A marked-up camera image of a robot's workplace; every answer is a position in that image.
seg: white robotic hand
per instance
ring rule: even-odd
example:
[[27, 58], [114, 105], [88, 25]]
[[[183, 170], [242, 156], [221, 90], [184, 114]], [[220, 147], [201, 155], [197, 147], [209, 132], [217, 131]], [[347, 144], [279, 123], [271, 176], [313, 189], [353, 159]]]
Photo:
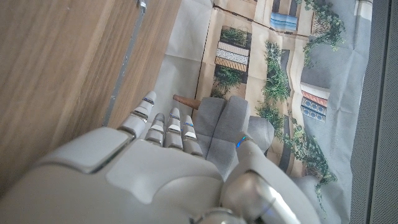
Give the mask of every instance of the white robotic hand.
[[246, 133], [225, 182], [178, 109], [167, 121], [157, 114], [139, 139], [155, 99], [149, 92], [118, 130], [93, 130], [41, 158], [0, 200], [0, 223], [319, 223]]
[[[150, 91], [146, 94], [139, 106], [124, 120], [119, 129], [129, 132], [133, 138], [140, 136], [145, 129], [145, 123], [152, 111], [155, 99], [155, 92]], [[185, 115], [182, 120], [180, 118], [180, 111], [173, 108], [165, 126], [165, 116], [162, 113], [157, 114], [145, 140], [160, 147], [174, 148], [193, 156], [202, 157], [203, 154], [197, 143], [191, 117]]]

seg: wooden stick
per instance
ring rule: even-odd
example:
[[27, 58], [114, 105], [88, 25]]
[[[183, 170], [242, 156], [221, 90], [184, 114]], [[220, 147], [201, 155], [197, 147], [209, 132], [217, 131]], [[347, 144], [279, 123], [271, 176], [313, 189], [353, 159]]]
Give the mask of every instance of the wooden stick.
[[176, 101], [178, 101], [184, 105], [187, 105], [195, 110], [199, 109], [199, 106], [201, 103], [200, 100], [190, 99], [190, 98], [186, 98], [186, 97], [178, 96], [178, 95], [174, 95], [173, 100], [176, 100]]

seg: wooden cabinet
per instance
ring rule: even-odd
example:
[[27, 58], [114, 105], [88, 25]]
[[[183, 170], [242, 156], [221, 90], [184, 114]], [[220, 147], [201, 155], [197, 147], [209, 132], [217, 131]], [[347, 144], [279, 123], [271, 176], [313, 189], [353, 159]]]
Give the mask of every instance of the wooden cabinet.
[[136, 0], [0, 1], [0, 195], [107, 110], [117, 127], [153, 89], [180, 1], [147, 2], [128, 60]]

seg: green plant illustration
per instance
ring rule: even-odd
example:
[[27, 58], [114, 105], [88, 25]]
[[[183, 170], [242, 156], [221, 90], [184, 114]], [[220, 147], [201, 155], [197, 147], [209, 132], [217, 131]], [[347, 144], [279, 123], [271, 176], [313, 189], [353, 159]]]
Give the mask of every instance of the green plant illustration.
[[225, 100], [225, 94], [218, 87], [214, 87], [211, 89], [210, 97], [221, 98]]
[[282, 71], [280, 66], [280, 58], [282, 51], [276, 43], [267, 41], [267, 80], [262, 94], [265, 99], [275, 104], [277, 101], [285, 101], [289, 97], [289, 90], [287, 89], [288, 80], [287, 74]]
[[269, 103], [262, 103], [260, 107], [256, 107], [257, 115], [267, 119], [275, 129], [274, 136], [282, 140], [284, 117], [280, 115], [279, 109]]
[[278, 101], [285, 101], [289, 96], [287, 89], [287, 74], [282, 71], [280, 66], [280, 58], [282, 51], [276, 43], [267, 41], [267, 80], [262, 89], [264, 102], [260, 107], [256, 107], [257, 115], [267, 119], [274, 127], [274, 136], [282, 140], [284, 127], [284, 117], [280, 115], [279, 109], [276, 107]]
[[211, 97], [224, 98], [232, 87], [242, 82], [242, 71], [220, 65], [214, 76]]
[[329, 171], [329, 165], [320, 149], [315, 136], [309, 136], [304, 129], [297, 124], [295, 119], [292, 119], [294, 124], [294, 135], [291, 139], [288, 135], [283, 137], [283, 142], [286, 144], [294, 157], [307, 165], [307, 171], [317, 177], [319, 183], [315, 186], [315, 193], [317, 194], [319, 205], [326, 215], [326, 211], [322, 205], [321, 186], [330, 182], [337, 181], [335, 174]]
[[220, 40], [242, 47], [246, 47], [246, 44], [248, 43], [247, 32], [232, 27], [221, 30]]
[[305, 163], [307, 172], [319, 179], [319, 183], [315, 186], [315, 193], [320, 207], [326, 215], [322, 205], [321, 186], [337, 181], [336, 175], [329, 171], [329, 165], [317, 139], [314, 136], [309, 136], [303, 127], [297, 124], [296, 119], [291, 119], [294, 125], [293, 137], [291, 138], [287, 134], [283, 135], [284, 116], [279, 113], [276, 103], [278, 101], [285, 102], [289, 97], [288, 80], [280, 66], [282, 51], [279, 46], [276, 43], [266, 42], [266, 47], [267, 81], [262, 90], [264, 102], [261, 102], [260, 107], [256, 107], [257, 115], [267, 119], [273, 125], [274, 136], [290, 148], [297, 160]]
[[320, 44], [328, 44], [331, 48], [336, 51], [338, 46], [344, 43], [344, 39], [341, 37], [341, 33], [345, 32], [344, 22], [339, 19], [337, 13], [331, 10], [332, 3], [326, 4], [324, 0], [296, 0], [298, 4], [305, 2], [305, 9], [313, 9], [315, 18], [322, 27], [327, 27], [328, 30], [317, 38], [310, 40], [304, 47], [305, 54], [305, 66], [312, 67], [313, 63], [310, 58], [310, 52], [314, 47]]

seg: blue light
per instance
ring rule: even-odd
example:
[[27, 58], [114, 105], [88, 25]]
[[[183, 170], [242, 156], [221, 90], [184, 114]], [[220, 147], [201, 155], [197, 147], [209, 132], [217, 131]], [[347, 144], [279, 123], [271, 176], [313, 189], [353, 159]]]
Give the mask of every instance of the blue light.
[[240, 140], [240, 141], [237, 143], [237, 145], [236, 145], [237, 148], [238, 148], [239, 146], [241, 146], [241, 143], [243, 142], [244, 139], [246, 139], [246, 137], [247, 137], [247, 136], [243, 137], [242, 140]]

